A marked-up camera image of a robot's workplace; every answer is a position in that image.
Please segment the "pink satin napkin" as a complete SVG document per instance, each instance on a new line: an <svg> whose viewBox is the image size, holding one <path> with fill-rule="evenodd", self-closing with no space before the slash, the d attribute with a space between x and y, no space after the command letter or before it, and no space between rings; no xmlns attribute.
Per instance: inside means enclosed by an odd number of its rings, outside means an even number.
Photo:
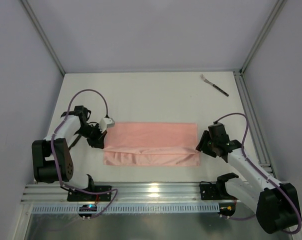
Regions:
<svg viewBox="0 0 302 240"><path fill-rule="evenodd" d="M107 132L103 163L122 167L197 167L197 144L195 123L118 122Z"/></svg>

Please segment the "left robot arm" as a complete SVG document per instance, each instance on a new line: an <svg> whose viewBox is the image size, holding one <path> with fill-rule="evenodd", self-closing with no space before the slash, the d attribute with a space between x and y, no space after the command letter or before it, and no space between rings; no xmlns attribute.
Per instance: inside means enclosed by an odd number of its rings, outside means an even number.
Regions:
<svg viewBox="0 0 302 240"><path fill-rule="evenodd" d="M72 111L65 111L60 116L57 129L44 139L35 140L31 145L34 179L38 183L52 184L70 182L75 174L70 153L80 138L96 149L105 147L107 128L115 122L108 115L100 122L89 122L92 111L78 105Z"/></svg>

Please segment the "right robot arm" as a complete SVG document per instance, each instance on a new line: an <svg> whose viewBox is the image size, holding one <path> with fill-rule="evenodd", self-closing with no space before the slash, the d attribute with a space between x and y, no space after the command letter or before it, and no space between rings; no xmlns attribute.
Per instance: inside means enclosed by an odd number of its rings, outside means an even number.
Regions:
<svg viewBox="0 0 302 240"><path fill-rule="evenodd" d="M266 233L283 231L294 235L301 230L296 188L290 183L282 183L253 162L244 145L229 138L222 123L216 121L203 132L196 150L223 159L239 172L217 177L217 192L223 199L233 197L249 207ZM294 226L296 230L288 231Z"/></svg>

